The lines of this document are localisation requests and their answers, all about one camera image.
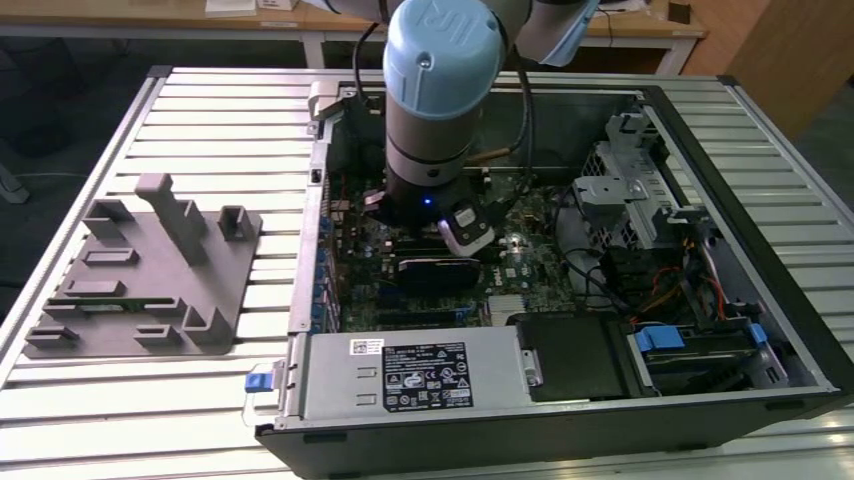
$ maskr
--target robotic arm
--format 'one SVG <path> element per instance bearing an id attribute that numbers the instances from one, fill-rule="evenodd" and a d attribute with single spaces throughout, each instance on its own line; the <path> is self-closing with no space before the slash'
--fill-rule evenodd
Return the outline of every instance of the robotic arm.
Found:
<path id="1" fill-rule="evenodd" d="M 486 209 L 461 179 L 480 104 L 513 45 L 563 66 L 599 0 L 306 0 L 388 25 L 385 190 L 365 211 L 417 229 L 437 223 L 450 252 L 470 256 L 494 239 Z"/>

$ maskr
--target barcode sticker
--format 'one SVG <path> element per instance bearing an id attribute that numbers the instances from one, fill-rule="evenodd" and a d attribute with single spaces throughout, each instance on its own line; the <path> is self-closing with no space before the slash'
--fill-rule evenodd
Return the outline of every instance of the barcode sticker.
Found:
<path id="1" fill-rule="evenodd" d="M 353 338 L 349 340 L 349 354 L 378 355 L 382 353 L 382 345 L 385 345 L 382 338 Z"/>

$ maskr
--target slotted metal surface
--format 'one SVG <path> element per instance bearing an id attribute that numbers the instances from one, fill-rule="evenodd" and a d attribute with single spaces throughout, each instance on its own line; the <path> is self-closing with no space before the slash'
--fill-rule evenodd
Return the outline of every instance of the slotted metal surface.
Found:
<path id="1" fill-rule="evenodd" d="M 132 210 L 145 211 L 146 204 L 132 198 L 136 177 L 168 172 L 178 198 L 193 198 L 202 210 L 241 204 L 261 212 L 264 236 L 238 323 L 240 343 L 229 354 L 209 358 L 30 360 L 18 355 L 18 332 L 0 368 L 0 378 L 7 374 L 0 390 L 1 479 L 292 477 L 256 444 L 240 411 L 245 372 L 285 351 L 312 150 L 304 134 L 306 95 L 310 82 L 320 79 L 345 81 L 348 76 L 333 71 L 184 68 L 146 84 L 149 93 L 141 95 L 114 151 L 101 161 L 103 181 L 93 196 L 122 198 Z M 380 80 L 376 73 L 365 74 L 365 81 Z M 649 77 L 552 74 L 533 75 L 532 81 L 627 88 L 651 83 Z M 837 199 L 787 144 L 756 123 L 757 113 L 737 103 L 736 90 L 708 78 L 653 81 L 854 353 L 854 235 L 847 213 L 835 207 Z M 514 78 L 502 76 L 498 83 L 513 86 Z M 675 177 L 696 202 L 684 175 L 676 171 Z M 67 232 L 70 240 L 53 252 L 58 263 L 45 273 L 33 304 L 49 295 L 85 234 L 78 225 Z M 18 313 L 25 332 L 37 313 Z M 17 321 L 10 317 L 6 324 Z M 0 333 L 11 331 L 9 325 L 2 328 Z M 274 394 L 261 396 L 256 410 L 268 411 L 276 401 Z M 592 478 L 615 471 L 637 479 L 848 478 L 854 462 L 839 449 L 852 444 L 854 413 L 845 409 L 771 426 L 703 451 L 405 478 Z"/>

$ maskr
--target power supply label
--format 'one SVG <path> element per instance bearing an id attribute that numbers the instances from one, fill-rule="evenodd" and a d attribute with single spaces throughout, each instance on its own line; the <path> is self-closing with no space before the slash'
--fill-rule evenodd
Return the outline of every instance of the power supply label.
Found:
<path id="1" fill-rule="evenodd" d="M 392 413 L 474 406 L 464 343 L 382 347 L 382 406 Z"/>

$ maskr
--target table leg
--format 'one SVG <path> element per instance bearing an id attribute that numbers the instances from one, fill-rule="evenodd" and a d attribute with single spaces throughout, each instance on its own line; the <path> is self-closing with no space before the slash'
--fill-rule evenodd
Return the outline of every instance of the table leg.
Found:
<path id="1" fill-rule="evenodd" d="M 305 50 L 305 64 L 308 68 L 322 70 L 325 60 L 322 58 L 322 32 L 302 32 L 302 49 Z"/>
<path id="2" fill-rule="evenodd" d="M 656 75 L 679 75 L 684 63 L 688 61 L 691 52 L 693 51 L 693 45 L 696 45 L 695 38 L 679 38 L 673 41 L 672 47 L 667 50 L 661 63 L 657 66 Z"/>

